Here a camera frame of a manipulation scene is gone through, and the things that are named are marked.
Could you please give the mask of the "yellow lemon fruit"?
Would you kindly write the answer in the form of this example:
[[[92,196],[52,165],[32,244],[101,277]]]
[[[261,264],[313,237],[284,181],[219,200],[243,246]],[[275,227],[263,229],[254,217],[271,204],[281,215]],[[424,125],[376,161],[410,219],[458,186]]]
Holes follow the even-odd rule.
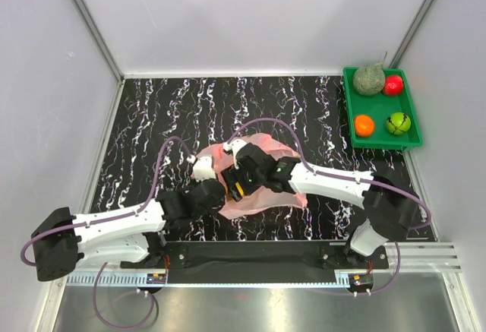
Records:
[[[234,184],[234,189],[235,189],[234,190],[234,194],[235,194],[234,197],[235,198],[242,198],[242,197],[245,196],[245,193],[243,191],[243,188],[241,187],[241,185],[239,184],[239,182],[236,182]]]

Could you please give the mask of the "pink plastic bag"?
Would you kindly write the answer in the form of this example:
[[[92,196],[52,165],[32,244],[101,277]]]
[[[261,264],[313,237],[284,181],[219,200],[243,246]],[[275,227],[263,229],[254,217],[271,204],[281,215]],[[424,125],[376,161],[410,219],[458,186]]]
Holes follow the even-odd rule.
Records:
[[[291,147],[273,139],[270,134],[256,133],[241,137],[260,147],[265,153],[271,155],[275,160],[281,157],[299,157],[298,153]],[[213,169],[218,179],[223,182],[221,172],[233,164],[232,156],[223,152],[223,143],[211,144],[202,149],[197,158],[211,156],[213,158]],[[270,189],[261,187],[251,195],[246,195],[240,201],[231,200],[226,197],[226,203],[219,211],[223,217],[233,220],[243,216],[250,216],[272,207],[297,207],[304,208],[308,204],[304,194],[275,193]]]

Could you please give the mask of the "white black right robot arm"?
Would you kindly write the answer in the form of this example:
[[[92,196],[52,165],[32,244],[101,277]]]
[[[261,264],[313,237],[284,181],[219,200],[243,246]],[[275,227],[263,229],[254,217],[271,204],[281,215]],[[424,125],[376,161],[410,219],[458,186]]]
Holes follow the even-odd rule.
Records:
[[[364,267],[387,242],[405,241],[414,226],[417,196],[395,187],[384,175],[329,169],[297,157],[276,160],[243,140],[224,143],[223,151],[233,160],[222,177],[235,201],[267,188],[275,194],[314,194],[360,207],[366,220],[342,251],[342,259],[351,267]]]

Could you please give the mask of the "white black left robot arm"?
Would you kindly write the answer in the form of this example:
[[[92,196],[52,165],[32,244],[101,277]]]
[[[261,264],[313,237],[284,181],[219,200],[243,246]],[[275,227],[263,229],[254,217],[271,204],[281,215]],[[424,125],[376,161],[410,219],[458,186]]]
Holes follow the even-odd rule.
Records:
[[[164,250],[156,234],[187,227],[217,213],[225,202],[224,185],[206,179],[120,210],[72,214],[68,207],[58,208],[31,235],[36,277],[40,282],[57,280],[90,261],[158,267]]]

